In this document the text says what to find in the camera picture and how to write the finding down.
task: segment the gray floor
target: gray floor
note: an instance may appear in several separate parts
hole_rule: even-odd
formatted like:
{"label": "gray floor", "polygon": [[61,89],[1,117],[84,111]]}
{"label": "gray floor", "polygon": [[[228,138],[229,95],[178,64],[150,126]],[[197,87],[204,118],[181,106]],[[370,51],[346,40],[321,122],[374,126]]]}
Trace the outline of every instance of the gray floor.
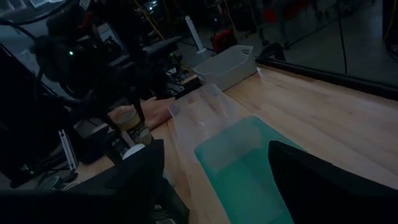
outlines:
{"label": "gray floor", "polygon": [[[315,34],[303,39],[285,51],[290,63],[307,67],[320,68],[332,72],[344,73],[343,51],[341,49],[340,31],[336,20],[337,15],[330,6],[333,0],[320,0],[319,10],[328,9],[330,18],[321,22],[313,16],[311,8],[286,22],[288,38],[294,42],[325,24],[330,24]],[[262,25],[265,38],[270,42],[282,42],[276,24]],[[346,46],[348,74],[354,77],[388,83],[398,86],[398,63],[391,59],[382,42],[382,1],[362,1],[359,9],[352,15],[342,19],[343,36]],[[211,48],[211,32],[199,29],[199,35],[205,47]],[[251,45],[258,55],[262,46],[256,34],[247,39],[239,39],[239,44]],[[180,44],[183,62],[190,67],[206,60],[210,53],[197,55],[196,48]]]}

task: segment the wire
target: wire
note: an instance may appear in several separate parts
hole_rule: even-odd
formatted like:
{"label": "wire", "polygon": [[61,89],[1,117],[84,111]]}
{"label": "wire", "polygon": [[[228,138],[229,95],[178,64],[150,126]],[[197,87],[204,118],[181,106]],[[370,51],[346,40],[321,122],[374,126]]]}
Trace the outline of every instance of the wire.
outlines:
{"label": "wire", "polygon": [[398,62],[398,53],[393,50],[390,45],[386,44],[386,50],[390,58],[393,59],[395,62]]}
{"label": "wire", "polygon": [[169,90],[169,91],[172,90],[174,92],[174,94],[175,94],[174,96],[177,96],[179,94],[179,92],[177,90],[174,90],[172,88],[168,88],[167,90]]}
{"label": "wire", "polygon": [[175,6],[177,7],[177,9],[179,9],[179,11],[181,12],[181,14],[183,14],[183,16],[187,15],[187,14],[185,13],[185,11],[182,10],[182,9],[180,8],[180,6],[177,4],[177,2],[176,2],[175,0],[174,0],[174,4],[175,4]]}
{"label": "wire", "polygon": [[232,18],[231,18],[231,14],[229,13],[229,8],[228,8],[228,5],[227,5],[227,3],[226,3],[226,0],[224,0],[224,3],[225,3],[225,8],[226,8],[227,13],[228,13],[228,17],[229,17],[229,19],[230,19],[230,21],[231,21],[231,23],[232,23],[232,27],[233,27],[233,29],[234,29],[235,38],[238,39],[238,36],[236,35],[235,24],[234,24],[234,21],[233,21]]}
{"label": "wire", "polygon": [[77,2],[77,1],[76,1],[76,0],[66,0],[61,6],[59,6],[58,8],[52,10],[51,12],[49,12],[49,13],[47,13],[47,14],[44,14],[44,15],[42,15],[42,16],[39,16],[39,17],[37,17],[37,18],[35,18],[35,19],[32,19],[32,20],[29,20],[29,21],[16,22],[15,25],[17,25],[17,26],[23,26],[23,25],[28,25],[28,24],[32,24],[32,23],[35,23],[35,22],[39,22],[39,21],[41,21],[41,20],[43,20],[43,19],[46,19],[46,18],[48,18],[48,17],[50,17],[50,16],[53,16],[53,15],[55,15],[56,13],[62,11],[62,9],[64,9],[65,7],[67,7],[67,6],[68,6],[70,3],[72,3],[72,2]]}
{"label": "wire", "polygon": [[159,24],[156,22],[156,19],[151,19],[151,14],[147,11],[147,9],[144,9],[143,7],[140,7],[140,5],[138,4],[138,2],[136,1],[136,4],[138,5],[138,7],[140,8],[140,10],[142,11],[142,13],[144,13],[147,16],[147,19],[149,17],[149,19],[153,22],[155,22],[155,24],[157,25],[157,27],[160,27]]}
{"label": "wire", "polygon": [[88,119],[87,120],[89,123],[91,123],[92,125],[94,125],[94,126],[96,126],[96,127],[98,127],[98,125],[97,124],[95,124],[91,119]]}
{"label": "wire", "polygon": [[37,40],[37,38],[32,33],[30,33],[28,30],[25,30],[24,28],[22,28],[21,25],[18,25],[16,23],[13,23],[6,19],[0,19],[0,25],[11,26],[11,27],[23,32],[26,36],[30,37],[33,41]]}
{"label": "wire", "polygon": [[137,0],[134,1],[136,3],[136,5],[138,6],[138,8],[144,13],[144,16],[147,18],[148,22],[151,24],[151,26],[154,28],[154,30],[156,31],[157,35],[159,35],[159,37],[161,39],[164,40],[163,35],[160,33],[160,31],[158,29],[156,29],[155,25],[152,23],[151,19],[149,18],[149,16],[146,14],[145,10],[138,4]]}
{"label": "wire", "polygon": [[249,1],[249,6],[250,6],[250,11],[251,11],[251,19],[253,20],[253,23],[256,26],[256,29],[258,29],[259,24],[257,23],[257,20],[256,20],[256,14],[254,13],[252,1]]}
{"label": "wire", "polygon": [[396,9],[397,9],[397,0],[394,0],[394,7],[392,8],[392,12],[391,12],[390,24],[388,25],[388,29],[387,29],[386,35],[383,38],[384,42],[386,42],[387,38],[390,36],[390,30],[391,30],[392,25],[394,23],[394,16],[395,16],[395,13],[396,13]]}
{"label": "wire", "polygon": [[164,5],[164,8],[166,9],[167,21],[170,22],[170,13],[169,13],[169,9],[167,9],[166,0],[163,0],[163,5]]}
{"label": "wire", "polygon": [[41,84],[41,80],[43,78],[44,74],[44,67],[45,65],[40,67],[39,73],[37,74],[36,81],[33,87],[33,99],[34,102],[39,102],[39,96],[37,96],[37,92],[39,92],[39,85]]}
{"label": "wire", "polygon": [[340,14],[340,1],[336,0],[336,6],[337,6],[337,15],[338,15],[338,28],[340,31],[340,40],[341,40],[341,49],[343,50],[343,60],[344,60],[344,74],[347,74],[347,55],[346,55],[346,47],[344,43],[344,37],[343,37],[343,28],[341,25],[341,14]]}
{"label": "wire", "polygon": [[65,168],[67,168],[67,167],[68,167],[68,166],[63,166],[63,167],[61,167],[61,168],[59,168],[59,169],[50,169],[50,170],[44,172],[43,176],[40,178],[40,180],[39,180],[38,183],[36,184],[35,189],[38,189],[38,188],[43,184],[43,182],[44,182],[48,177],[50,177],[51,175],[54,175],[54,174],[56,174],[57,172],[60,172],[60,171],[63,171],[63,170],[68,170],[68,169],[65,169]]}
{"label": "wire", "polygon": [[[188,42],[184,42],[184,41],[181,41],[180,42],[181,44],[186,44],[186,45],[189,45],[189,46],[192,46],[192,47],[196,47],[196,45],[195,44],[191,44],[191,43],[188,43]],[[205,47],[207,50],[209,50],[209,51],[212,51],[212,52],[215,52],[213,49],[211,49],[211,48],[208,48],[208,47]]]}

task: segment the green towel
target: green towel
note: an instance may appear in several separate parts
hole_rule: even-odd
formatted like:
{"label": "green towel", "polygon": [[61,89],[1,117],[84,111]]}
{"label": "green towel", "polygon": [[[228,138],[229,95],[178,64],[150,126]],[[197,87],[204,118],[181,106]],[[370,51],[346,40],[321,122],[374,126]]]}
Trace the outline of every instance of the green towel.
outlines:
{"label": "green towel", "polygon": [[300,147],[257,117],[244,118],[195,149],[232,224],[293,223],[268,161],[269,141]]}

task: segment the white plastic bin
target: white plastic bin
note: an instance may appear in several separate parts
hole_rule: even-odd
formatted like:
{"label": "white plastic bin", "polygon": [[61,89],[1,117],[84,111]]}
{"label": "white plastic bin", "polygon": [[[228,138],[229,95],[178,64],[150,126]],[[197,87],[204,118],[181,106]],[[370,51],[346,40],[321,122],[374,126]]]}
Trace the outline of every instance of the white plastic bin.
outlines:
{"label": "white plastic bin", "polygon": [[235,45],[196,66],[202,84],[214,83],[224,91],[257,71],[252,46]]}

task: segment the wooden tabletop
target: wooden tabletop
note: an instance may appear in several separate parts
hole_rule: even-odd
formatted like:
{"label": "wooden tabletop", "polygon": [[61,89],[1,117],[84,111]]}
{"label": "wooden tabletop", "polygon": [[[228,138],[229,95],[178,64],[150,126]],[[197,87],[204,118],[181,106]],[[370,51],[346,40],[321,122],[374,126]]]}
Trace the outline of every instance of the wooden tabletop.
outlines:
{"label": "wooden tabletop", "polygon": [[[398,189],[398,102],[269,68],[225,93],[242,117],[257,116],[314,156]],[[190,223],[229,223],[203,169],[177,148],[173,120],[152,134],[164,139],[165,170],[191,209]],[[112,165],[106,157],[80,165],[78,180]]]}

